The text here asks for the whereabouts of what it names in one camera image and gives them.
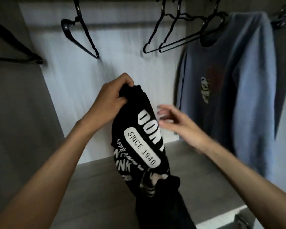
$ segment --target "fabric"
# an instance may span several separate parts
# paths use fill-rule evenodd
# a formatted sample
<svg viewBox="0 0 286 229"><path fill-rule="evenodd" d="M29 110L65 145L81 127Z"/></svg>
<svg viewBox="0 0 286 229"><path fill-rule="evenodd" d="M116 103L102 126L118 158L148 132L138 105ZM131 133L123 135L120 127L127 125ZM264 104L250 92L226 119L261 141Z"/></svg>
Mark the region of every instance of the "fabric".
<svg viewBox="0 0 286 229"><path fill-rule="evenodd" d="M141 229L196 228L178 192L180 178L170 174L160 128L140 86L124 85L128 99L112 124L114 161L131 192ZM155 185L153 174L159 174Z"/></svg>
<svg viewBox="0 0 286 229"><path fill-rule="evenodd" d="M269 178L275 87L275 48L267 14L232 13L222 32L188 44L177 107L241 161Z"/></svg>

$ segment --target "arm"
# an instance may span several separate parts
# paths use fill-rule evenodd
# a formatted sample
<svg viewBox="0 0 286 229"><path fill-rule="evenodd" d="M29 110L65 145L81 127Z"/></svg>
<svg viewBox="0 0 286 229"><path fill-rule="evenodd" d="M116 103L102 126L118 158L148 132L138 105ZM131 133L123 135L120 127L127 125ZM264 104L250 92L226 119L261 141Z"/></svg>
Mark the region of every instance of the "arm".
<svg viewBox="0 0 286 229"><path fill-rule="evenodd" d="M44 229L51 226L88 141L103 125L113 120L127 102L124 97L119 98L119 90L125 83L133 86L133 80L126 73L103 85L91 109L0 214L0 229Z"/></svg>
<svg viewBox="0 0 286 229"><path fill-rule="evenodd" d="M217 165L265 229L286 229L285 192L241 163L174 106L160 105L158 115L163 115L162 128L178 133Z"/></svg>

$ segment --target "left hand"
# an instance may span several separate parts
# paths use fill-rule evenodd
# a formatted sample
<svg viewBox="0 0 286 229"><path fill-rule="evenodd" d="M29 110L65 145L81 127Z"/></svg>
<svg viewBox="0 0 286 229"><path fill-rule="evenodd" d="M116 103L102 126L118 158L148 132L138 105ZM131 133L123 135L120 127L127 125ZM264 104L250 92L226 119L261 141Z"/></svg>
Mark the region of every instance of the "left hand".
<svg viewBox="0 0 286 229"><path fill-rule="evenodd" d="M119 91L124 84L133 87L134 82L127 73L102 86L90 110L82 118L89 130L96 132L112 121L122 106L127 103L125 97L119 97Z"/></svg>

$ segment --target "right hand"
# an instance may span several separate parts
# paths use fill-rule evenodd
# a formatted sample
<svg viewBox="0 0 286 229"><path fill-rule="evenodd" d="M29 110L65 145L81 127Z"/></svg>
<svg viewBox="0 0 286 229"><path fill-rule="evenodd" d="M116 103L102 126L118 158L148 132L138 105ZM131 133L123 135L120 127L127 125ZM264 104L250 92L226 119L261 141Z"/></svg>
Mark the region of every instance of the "right hand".
<svg viewBox="0 0 286 229"><path fill-rule="evenodd" d="M173 105L159 105L160 127L178 133L190 146L206 152L213 140L202 131L186 114Z"/></svg>

